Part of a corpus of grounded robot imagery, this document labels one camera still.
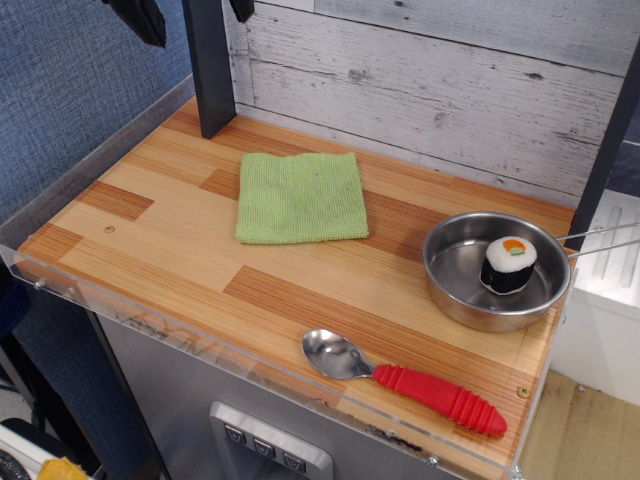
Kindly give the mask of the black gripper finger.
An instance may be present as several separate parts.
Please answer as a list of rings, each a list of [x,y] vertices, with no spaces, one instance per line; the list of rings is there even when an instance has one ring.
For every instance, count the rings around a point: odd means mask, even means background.
[[[255,13],[253,0],[230,0],[230,5],[240,23],[246,23]]]
[[[153,0],[103,0],[146,44],[166,47],[166,24]]]

